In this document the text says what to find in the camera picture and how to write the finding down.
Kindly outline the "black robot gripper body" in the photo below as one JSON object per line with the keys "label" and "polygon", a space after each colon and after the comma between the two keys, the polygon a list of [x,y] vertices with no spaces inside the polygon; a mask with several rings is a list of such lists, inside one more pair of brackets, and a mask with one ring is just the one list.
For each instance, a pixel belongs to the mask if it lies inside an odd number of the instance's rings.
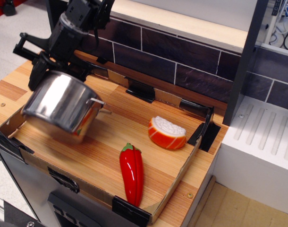
{"label": "black robot gripper body", "polygon": [[72,26],[73,37],[64,39],[59,37],[50,40],[49,38],[43,39],[21,33],[21,39],[16,44],[13,53],[30,61],[38,58],[40,54],[48,54],[50,58],[50,68],[48,70],[62,71],[79,80],[85,80],[91,66],[78,58],[74,52],[88,35],[88,32],[74,25]]}

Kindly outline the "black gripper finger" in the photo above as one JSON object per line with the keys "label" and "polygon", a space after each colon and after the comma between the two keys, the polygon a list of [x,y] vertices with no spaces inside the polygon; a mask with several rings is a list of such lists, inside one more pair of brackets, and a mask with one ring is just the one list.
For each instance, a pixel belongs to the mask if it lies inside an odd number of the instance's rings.
{"label": "black gripper finger", "polygon": [[50,68],[50,58],[48,54],[40,54],[38,58],[32,60],[32,71],[29,78],[28,87],[34,91],[44,77],[45,72]]}

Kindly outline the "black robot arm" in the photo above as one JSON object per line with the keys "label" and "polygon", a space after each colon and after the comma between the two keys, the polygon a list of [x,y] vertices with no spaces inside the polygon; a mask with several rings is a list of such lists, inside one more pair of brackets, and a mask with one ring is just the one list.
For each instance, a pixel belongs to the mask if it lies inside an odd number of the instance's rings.
{"label": "black robot arm", "polygon": [[20,34],[21,39],[13,52],[32,62],[28,83],[31,91],[51,70],[64,72],[80,81],[86,80],[94,65],[78,58],[74,52],[91,30],[95,43],[99,43],[98,30],[104,29],[109,22],[113,3],[112,0],[70,0],[49,38]]}

